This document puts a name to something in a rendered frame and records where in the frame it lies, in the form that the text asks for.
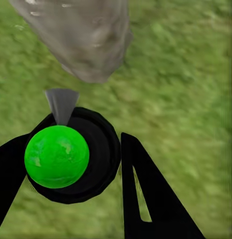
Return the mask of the pesticide atomizer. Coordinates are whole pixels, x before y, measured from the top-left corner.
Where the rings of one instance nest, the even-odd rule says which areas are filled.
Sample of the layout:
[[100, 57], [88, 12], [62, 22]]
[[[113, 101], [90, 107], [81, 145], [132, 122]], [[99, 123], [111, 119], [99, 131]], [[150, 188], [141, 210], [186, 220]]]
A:
[[51, 201], [75, 204], [101, 194], [121, 162], [120, 140], [100, 114], [75, 107], [80, 93], [47, 89], [51, 114], [30, 133], [24, 165], [36, 191]]

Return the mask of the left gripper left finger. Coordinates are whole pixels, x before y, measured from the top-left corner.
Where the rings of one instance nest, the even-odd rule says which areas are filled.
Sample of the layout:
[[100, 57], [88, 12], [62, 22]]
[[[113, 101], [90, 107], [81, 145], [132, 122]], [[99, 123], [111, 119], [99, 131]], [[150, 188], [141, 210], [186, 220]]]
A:
[[24, 149], [30, 133], [0, 146], [0, 226], [27, 175]]

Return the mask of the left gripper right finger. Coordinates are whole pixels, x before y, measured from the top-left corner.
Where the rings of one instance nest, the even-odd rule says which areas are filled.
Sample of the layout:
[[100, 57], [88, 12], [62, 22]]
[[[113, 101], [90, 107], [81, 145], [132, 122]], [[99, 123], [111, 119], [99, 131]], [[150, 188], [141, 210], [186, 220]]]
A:
[[[121, 133], [125, 239], [206, 239], [141, 142]], [[135, 167], [152, 222], [141, 219]]]

